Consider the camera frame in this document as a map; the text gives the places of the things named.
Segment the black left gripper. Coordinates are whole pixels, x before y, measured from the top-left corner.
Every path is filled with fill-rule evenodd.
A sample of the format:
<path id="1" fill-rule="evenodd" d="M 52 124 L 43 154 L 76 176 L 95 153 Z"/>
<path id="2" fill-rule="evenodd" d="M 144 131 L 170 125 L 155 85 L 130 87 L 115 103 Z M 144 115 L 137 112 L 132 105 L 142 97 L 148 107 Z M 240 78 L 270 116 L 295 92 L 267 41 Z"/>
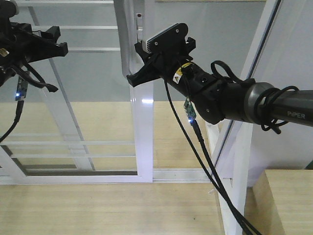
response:
<path id="1" fill-rule="evenodd" d="M 34 54 L 34 59 L 65 57 L 68 54 L 67 43 L 57 43 L 61 36 L 58 26 L 34 35 L 30 24 L 10 21 L 17 14 L 15 1 L 0 2 L 0 84 L 17 74 L 33 86 L 43 86 L 44 80 L 29 65 L 31 56 Z M 33 42 L 34 51 L 29 49 Z"/>

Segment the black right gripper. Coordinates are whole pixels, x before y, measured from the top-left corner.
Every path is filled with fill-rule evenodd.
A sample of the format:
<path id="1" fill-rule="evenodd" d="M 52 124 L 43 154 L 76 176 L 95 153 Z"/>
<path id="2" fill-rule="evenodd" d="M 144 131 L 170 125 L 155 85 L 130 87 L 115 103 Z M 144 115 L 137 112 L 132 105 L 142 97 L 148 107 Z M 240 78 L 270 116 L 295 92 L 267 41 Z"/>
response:
<path id="1" fill-rule="evenodd" d="M 195 39 L 187 37 L 183 45 L 157 53 L 145 52 L 141 43 L 134 47 L 144 66 L 126 76 L 132 87 L 162 78 L 166 85 L 189 97 L 205 121 L 216 124 L 227 118 L 222 94 L 230 79 L 216 71 L 207 73 L 192 62 L 193 57 L 189 53 L 196 48 Z"/>

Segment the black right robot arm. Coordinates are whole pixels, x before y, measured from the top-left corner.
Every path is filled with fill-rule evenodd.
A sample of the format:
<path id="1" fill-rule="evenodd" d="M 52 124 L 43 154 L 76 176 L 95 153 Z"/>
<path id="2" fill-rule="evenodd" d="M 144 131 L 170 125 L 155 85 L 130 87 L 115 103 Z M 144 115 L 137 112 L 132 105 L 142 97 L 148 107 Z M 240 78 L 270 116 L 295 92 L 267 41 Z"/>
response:
<path id="1" fill-rule="evenodd" d="M 194 103 L 199 115 L 216 124 L 224 119 L 260 125 L 264 130 L 293 122 L 312 126 L 313 93 L 295 86 L 278 89 L 266 82 L 239 79 L 223 61 L 211 64 L 211 73 L 195 64 L 189 55 L 196 47 L 192 38 L 171 45 L 157 45 L 156 52 L 147 53 L 141 43 L 135 50 L 144 66 L 128 75 L 128 82 L 137 86 L 162 78 Z"/>

